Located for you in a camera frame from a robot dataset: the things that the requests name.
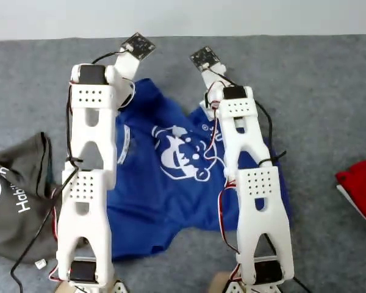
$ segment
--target blue t-shirt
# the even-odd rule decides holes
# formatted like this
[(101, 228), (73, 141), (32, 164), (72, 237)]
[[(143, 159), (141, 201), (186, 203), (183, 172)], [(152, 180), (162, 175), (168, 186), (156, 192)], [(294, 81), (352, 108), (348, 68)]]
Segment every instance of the blue t-shirt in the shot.
[[(199, 107), (188, 117), (163, 96), (150, 79), (136, 82), (136, 95), (117, 117), (117, 184), (108, 192), (113, 259), (145, 256), (168, 248), (183, 228), (219, 230), (217, 196), (223, 188), (224, 147), (214, 121)], [(257, 164), (245, 153), (240, 168)], [(285, 182), (284, 206), (290, 218)], [(227, 230), (237, 228), (239, 207), (234, 190), (223, 197)]]

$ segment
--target black wire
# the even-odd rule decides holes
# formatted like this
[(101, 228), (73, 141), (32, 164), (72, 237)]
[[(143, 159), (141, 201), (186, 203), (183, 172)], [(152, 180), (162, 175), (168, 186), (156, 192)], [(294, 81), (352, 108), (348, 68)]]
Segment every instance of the black wire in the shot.
[(230, 84), (232, 85), (237, 85), (235, 82), (231, 81), (229, 78), (227, 78), (225, 75), (222, 75), (216, 71), (214, 71), (213, 69), (211, 69), (210, 67), (208, 68), (212, 73), (217, 74), (219, 77), (221, 77), (222, 79), (225, 79), (226, 81), (228, 81)]
[(35, 233), (34, 237), (31, 239), (31, 241), (29, 242), (27, 247), (24, 249), (21, 256), (16, 260), (15, 264), (11, 268), (10, 275), (15, 280), (15, 282), (18, 284), (20, 293), (23, 293), (23, 284), (18, 279), (18, 277), (16, 277), (15, 270), (19, 266), (20, 262), (23, 260), (25, 255), (29, 252), (29, 250), (33, 246), (34, 242), (37, 240), (38, 236), (41, 234), (43, 227), (45, 226), (46, 222), (48, 221), (49, 216), (51, 215), (51, 213), (54, 209), (54, 206), (57, 203), (57, 200), (60, 198), (60, 194), (62, 193), (62, 190), (65, 188), (66, 185), (68, 185), (68, 183), (71, 181), (73, 176), (79, 170), (79, 167), (75, 164), (75, 162), (81, 162), (82, 161), (78, 158), (72, 157), (72, 147), (71, 147), (71, 141), (70, 141), (70, 118), (69, 118), (70, 99), (71, 99), (71, 86), (69, 86), (69, 89), (68, 89), (68, 101), (66, 102), (66, 147), (67, 147), (67, 151), (68, 151), (68, 159), (67, 160), (74, 167), (74, 170), (69, 175), (69, 177), (67, 177), (67, 179), (64, 181), (64, 183), (59, 188), (57, 188), (56, 191), (53, 193), (50, 209), (49, 209), (48, 213), (46, 213), (46, 215), (45, 215), (38, 231)]
[(107, 57), (110, 57), (110, 56), (113, 56), (113, 55), (118, 55), (118, 54), (122, 54), (122, 53), (125, 53), (127, 52), (127, 50), (124, 50), (124, 51), (114, 51), (114, 52), (109, 52), (107, 54), (104, 54), (98, 58), (96, 58), (94, 61), (91, 62), (91, 64), (96, 64), (97, 62), (99, 62), (100, 60), (104, 59), (104, 58), (107, 58)]
[[(215, 74), (217, 74), (219, 77), (225, 79), (226, 81), (228, 81), (230, 84), (234, 85), (234, 86), (238, 86), (235, 82), (232, 82), (230, 79), (228, 79), (227, 77), (223, 76), (220, 73), (217, 73), (215, 71), (213, 71), (212, 69), (209, 68), (209, 70)], [(261, 163), (266, 162), (266, 161), (272, 161), (272, 163), (276, 162), (280, 157), (283, 157), (286, 154), (286, 151), (283, 151), (281, 154), (279, 154), (278, 156), (273, 157), (272, 153), (273, 153), (273, 120), (271, 119), (270, 114), (266, 111), (266, 109), (263, 107), (263, 105), (261, 105), (261, 103), (259, 103), (258, 101), (255, 100), (255, 104), (260, 108), (260, 110), (264, 113), (264, 115), (267, 118), (268, 121), (268, 148), (270, 150), (270, 158), (269, 159), (264, 159), (262, 161), (259, 162), (259, 166), (261, 165)], [(272, 252), (276, 255), (276, 250), (275, 247), (273, 245), (273, 243), (271, 242), (270, 238), (268, 237), (267, 234), (264, 234)], [(307, 286), (305, 286), (299, 279), (297, 279), (297, 277), (293, 277), (293, 280), (299, 284), (306, 292), (311, 293), (311, 291), (308, 289)]]
[[(268, 237), (267, 234), (264, 234), (264, 237), (266, 238), (272, 252), (276, 255), (276, 250), (275, 250), (275, 247), (274, 247), (274, 244), (271, 242), (270, 238)], [(303, 283), (301, 282), (299, 279), (297, 279), (297, 277), (293, 277), (293, 280), (299, 284), (307, 293), (312, 293), (312, 291), (310, 291), (310, 289)]]
[[(214, 71), (213, 69), (211, 69), (210, 67), (208, 68), (212, 73), (217, 74), (219, 77), (221, 77), (222, 79), (228, 81), (230, 84), (234, 85), (234, 86), (239, 86), (238, 84), (236, 84), (235, 82), (231, 81), (230, 79), (228, 79), (225, 75), (222, 75), (216, 71)], [(275, 162), (277, 162), (281, 157), (283, 157), (286, 154), (286, 151), (283, 151), (281, 154), (277, 155), (277, 156), (273, 156), (273, 120), (271, 119), (270, 114), (267, 112), (267, 110), (263, 107), (263, 105), (261, 103), (259, 103), (258, 101), (255, 100), (255, 104), (259, 107), (259, 109), (264, 113), (264, 115), (267, 118), (268, 121), (268, 149), (270, 151), (270, 157), (268, 159), (264, 159), (261, 160), (258, 165), (260, 166), (262, 163), (267, 162), (267, 161), (271, 161), (273, 164)]]
[(293, 277), (293, 280), (297, 284), (299, 284), (307, 293), (312, 293), (312, 291), (303, 282), (301, 282), (299, 279), (297, 279), (297, 277)]
[(81, 292), (88, 293), (86, 290), (81, 289), (79, 286), (75, 286), (76, 289), (79, 289)]

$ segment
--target red fabric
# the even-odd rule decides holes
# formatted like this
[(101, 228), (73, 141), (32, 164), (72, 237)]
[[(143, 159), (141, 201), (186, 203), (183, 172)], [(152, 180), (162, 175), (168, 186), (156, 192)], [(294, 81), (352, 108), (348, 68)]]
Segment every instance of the red fabric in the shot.
[(366, 161), (353, 165), (346, 172), (336, 174), (336, 178), (366, 217)]

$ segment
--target white wall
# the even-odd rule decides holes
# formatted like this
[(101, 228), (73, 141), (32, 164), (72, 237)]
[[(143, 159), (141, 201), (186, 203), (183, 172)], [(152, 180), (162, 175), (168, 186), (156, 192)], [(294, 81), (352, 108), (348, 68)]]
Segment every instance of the white wall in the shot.
[(0, 0), (0, 40), (366, 34), (366, 0)]

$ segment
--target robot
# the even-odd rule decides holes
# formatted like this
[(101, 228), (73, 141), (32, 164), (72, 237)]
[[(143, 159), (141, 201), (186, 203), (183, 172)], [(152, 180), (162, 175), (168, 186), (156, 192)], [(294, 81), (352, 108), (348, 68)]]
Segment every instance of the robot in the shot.
[[(114, 276), (106, 196), (107, 190), (115, 187), (117, 177), (115, 117), (133, 98), (132, 79), (140, 61), (154, 48), (149, 40), (135, 34), (116, 52), (115, 65), (105, 67), (93, 62), (75, 65), (72, 69), (73, 120), (68, 150), (71, 159), (62, 172), (63, 183), (67, 184), (62, 192), (56, 258), (59, 279), (76, 287), (76, 292), (127, 292)], [(281, 200), (278, 168), (273, 165), (260, 132), (252, 88), (228, 80), (224, 76), (226, 67), (209, 47), (194, 53), (191, 59), (207, 87), (200, 105), (209, 120), (220, 123), (225, 148), (224, 174), (227, 183), (236, 188), (239, 199), (238, 265), (224, 292), (237, 292), (236, 288), (241, 292), (280, 292), (277, 285), (294, 276), (289, 220)], [(88, 109), (99, 113), (95, 126), (88, 123)], [(98, 146), (102, 169), (77, 169), (74, 164), (81, 163), (75, 158), (82, 157), (89, 142)], [(259, 167), (239, 169), (237, 161), (241, 151), (249, 152)], [(260, 209), (255, 204), (257, 199), (264, 203)], [(268, 236), (276, 255), (254, 257), (262, 234)], [(95, 258), (74, 257), (77, 242), (82, 237), (88, 240)]]
[[(192, 54), (191, 60), (207, 88), (200, 105), (209, 120), (220, 124), (225, 148), (225, 188), (235, 188), (239, 202), (238, 249), (227, 243), (236, 252), (237, 267), (224, 292), (280, 292), (277, 285), (294, 276), (289, 219), (282, 204), (278, 167), (273, 165), (274, 158), (260, 131), (252, 88), (225, 77), (226, 67), (209, 47)], [(242, 151), (251, 155), (258, 168), (239, 168)], [(224, 238), (221, 218), (220, 227)], [(255, 258), (262, 234), (275, 255)]]
[[(106, 197), (107, 190), (115, 187), (117, 177), (115, 118), (119, 109), (133, 98), (132, 79), (140, 61), (154, 48), (137, 33), (115, 52), (118, 55), (115, 65), (97, 65), (100, 59), (96, 59), (92, 64), (79, 64), (72, 69), (69, 98), (72, 136), (69, 160), (62, 172), (62, 182), (66, 185), (62, 192), (56, 258), (59, 280), (69, 282), (76, 287), (76, 292), (127, 292), (124, 284), (114, 277)], [(94, 126), (89, 124), (89, 109), (98, 111), (98, 123)], [(98, 147), (102, 169), (84, 170), (81, 166), (77, 169), (76, 163), (86, 160), (82, 152), (89, 142)], [(94, 258), (74, 257), (81, 238), (90, 244)]]

